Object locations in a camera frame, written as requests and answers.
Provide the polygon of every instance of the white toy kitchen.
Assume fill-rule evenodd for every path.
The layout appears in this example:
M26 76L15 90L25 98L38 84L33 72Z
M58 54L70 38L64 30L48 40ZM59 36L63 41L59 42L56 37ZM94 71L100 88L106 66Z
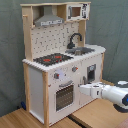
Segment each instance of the white toy kitchen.
M49 127L94 100L79 87L101 81L105 48L85 44L90 2L21 6L26 107Z

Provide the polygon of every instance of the oven door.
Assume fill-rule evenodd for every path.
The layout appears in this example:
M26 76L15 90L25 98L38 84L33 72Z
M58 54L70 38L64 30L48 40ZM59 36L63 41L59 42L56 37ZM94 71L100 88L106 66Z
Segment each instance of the oven door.
M66 79L49 88L50 125L68 116L79 108L78 79Z

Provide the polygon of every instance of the oven window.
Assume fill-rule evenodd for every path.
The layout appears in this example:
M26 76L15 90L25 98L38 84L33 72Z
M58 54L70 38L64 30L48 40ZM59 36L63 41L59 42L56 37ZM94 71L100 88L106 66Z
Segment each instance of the oven window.
M73 103L73 85L56 92L56 111Z
M72 17L80 16L81 7L72 7Z

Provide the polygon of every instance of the control knob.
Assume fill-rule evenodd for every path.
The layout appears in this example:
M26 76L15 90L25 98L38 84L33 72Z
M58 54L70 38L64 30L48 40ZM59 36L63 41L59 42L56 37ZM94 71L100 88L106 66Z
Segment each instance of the control knob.
M73 67L72 71L75 72L78 68L77 67Z
M59 79L59 74L58 74L58 73L55 73L55 74L54 74L54 78L55 78L55 79Z

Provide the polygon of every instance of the oven handle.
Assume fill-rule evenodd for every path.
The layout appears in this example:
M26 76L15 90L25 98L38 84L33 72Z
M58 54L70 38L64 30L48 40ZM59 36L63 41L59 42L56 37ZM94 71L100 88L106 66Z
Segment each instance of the oven handle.
M72 17L72 7L71 6L69 6L69 11L70 11L70 16L68 16L68 19L71 19L71 17Z
M59 85L59 87L66 87L66 86L69 86L72 82L73 82L73 81L70 80L70 81L68 81L66 84L61 84L61 85Z

